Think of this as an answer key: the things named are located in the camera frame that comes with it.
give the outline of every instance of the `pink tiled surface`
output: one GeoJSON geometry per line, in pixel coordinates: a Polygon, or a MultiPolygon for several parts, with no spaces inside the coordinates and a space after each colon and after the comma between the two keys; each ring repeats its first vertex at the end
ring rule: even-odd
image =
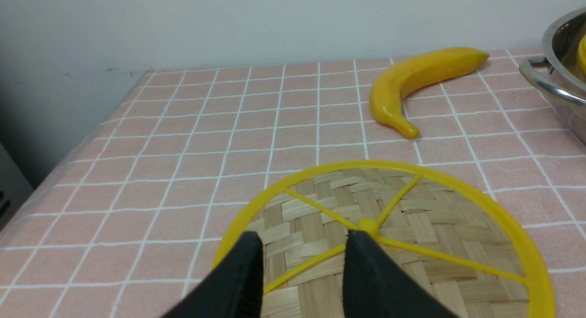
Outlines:
{"type": "Polygon", "coordinates": [[[583,317],[586,154],[519,76],[535,53],[493,51],[479,72],[414,93],[415,141],[370,116],[390,58],[148,72],[0,234],[0,317],[157,317],[209,272],[255,194],[346,159],[485,191],[540,249],[559,317],[583,317]]]}

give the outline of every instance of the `pot handle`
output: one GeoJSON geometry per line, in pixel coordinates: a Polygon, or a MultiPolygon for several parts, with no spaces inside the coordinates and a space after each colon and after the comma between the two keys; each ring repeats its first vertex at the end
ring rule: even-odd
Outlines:
{"type": "Polygon", "coordinates": [[[586,99],[560,88],[555,82],[549,80],[540,74],[536,67],[550,67],[551,64],[545,56],[534,56],[525,59],[519,66],[519,72],[529,81],[536,89],[550,93],[554,97],[562,99],[571,105],[586,107],[586,99]]]}

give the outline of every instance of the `yellow spoke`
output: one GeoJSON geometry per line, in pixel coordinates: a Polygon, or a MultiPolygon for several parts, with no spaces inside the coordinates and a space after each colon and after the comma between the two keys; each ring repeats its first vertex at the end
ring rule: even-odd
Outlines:
{"type": "Polygon", "coordinates": [[[393,211],[393,208],[395,208],[395,206],[398,204],[401,198],[404,197],[404,195],[406,195],[406,193],[408,193],[409,190],[413,188],[415,184],[419,182],[419,180],[421,180],[421,178],[421,175],[416,175],[411,181],[409,181],[409,183],[405,184],[401,191],[398,191],[398,193],[393,197],[393,199],[387,205],[387,207],[385,207],[385,210],[383,210],[383,212],[380,214],[379,218],[376,219],[376,222],[379,224],[379,227],[381,226],[381,224],[383,224],[383,222],[385,222],[385,218],[387,218],[387,216],[391,214],[391,211],[393,211]]]}
{"type": "Polygon", "coordinates": [[[331,211],[328,207],[325,207],[324,205],[316,203],[312,199],[305,197],[305,195],[300,195],[299,193],[292,191],[291,189],[283,189],[283,192],[287,193],[291,197],[299,199],[299,200],[303,201],[304,203],[317,208],[318,210],[320,210],[321,212],[323,212],[327,216],[330,216],[333,220],[340,222],[340,224],[342,224],[346,228],[349,228],[350,230],[356,230],[356,226],[353,223],[346,220],[342,216],[339,216],[337,213],[331,211]]]}
{"type": "Polygon", "coordinates": [[[503,278],[507,278],[507,279],[510,279],[510,280],[514,280],[516,282],[523,283],[524,285],[527,285],[528,284],[527,278],[525,278],[523,276],[519,276],[519,275],[516,275],[516,274],[512,274],[511,272],[506,272],[506,271],[503,271],[503,270],[494,268],[492,266],[480,264],[480,263],[477,263],[477,262],[474,262],[474,261],[471,261],[471,260],[459,258],[458,256],[454,256],[454,255],[450,255],[450,254],[446,254],[446,253],[442,253],[442,252],[433,251],[432,249],[427,249],[427,248],[424,248],[424,247],[420,247],[420,246],[417,246],[417,245],[413,245],[411,243],[404,243],[402,241],[398,241],[398,240],[394,240],[394,239],[388,239],[386,237],[380,237],[379,242],[380,243],[383,243],[385,245],[392,246],[392,247],[401,248],[401,249],[404,249],[406,251],[410,251],[410,252],[415,252],[415,253],[419,253],[419,254],[431,256],[433,258],[437,258],[437,259],[441,259],[441,260],[446,260],[448,262],[452,262],[452,263],[455,263],[455,264],[460,264],[460,265],[463,265],[463,266],[467,266],[468,268],[473,268],[473,269],[476,269],[476,270],[488,272],[489,274],[501,276],[503,278]]]}
{"type": "Polygon", "coordinates": [[[327,260],[327,259],[331,258],[332,256],[335,256],[339,253],[342,253],[345,250],[346,250],[346,245],[339,245],[337,247],[329,249],[329,251],[325,251],[324,253],[321,253],[318,256],[314,256],[313,258],[306,260],[305,262],[303,262],[302,264],[299,264],[298,266],[295,266],[295,268],[285,272],[284,274],[282,274],[281,276],[279,276],[278,278],[273,280],[272,283],[266,285],[264,287],[264,295],[266,295],[267,293],[269,293],[273,289],[276,289],[277,287],[281,286],[281,284],[283,284],[284,282],[287,282],[289,279],[299,275],[301,272],[304,272],[305,270],[311,268],[312,266],[314,266],[316,264],[320,264],[321,262],[324,262],[325,260],[327,260]]]}

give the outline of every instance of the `dark object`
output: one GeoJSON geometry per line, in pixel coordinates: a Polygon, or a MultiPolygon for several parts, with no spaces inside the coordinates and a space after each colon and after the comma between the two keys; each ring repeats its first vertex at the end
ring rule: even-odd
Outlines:
{"type": "Polygon", "coordinates": [[[456,318],[364,231],[350,231],[342,286],[346,318],[456,318]]]}
{"type": "MultiPolygon", "coordinates": [[[[260,318],[262,243],[243,233],[199,286],[163,318],[260,318]]],[[[346,318],[457,318],[364,231],[350,231],[343,276],[346,318]]]]}

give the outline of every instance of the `toy banana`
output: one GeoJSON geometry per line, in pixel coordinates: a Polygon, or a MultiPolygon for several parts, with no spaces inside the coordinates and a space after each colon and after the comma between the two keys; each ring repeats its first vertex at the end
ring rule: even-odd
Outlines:
{"type": "Polygon", "coordinates": [[[384,70],[370,92],[370,111],[381,124],[414,139],[419,129],[402,114],[402,100],[423,87],[474,72],[488,59],[488,53],[472,48],[432,51],[398,62],[384,70]]]}

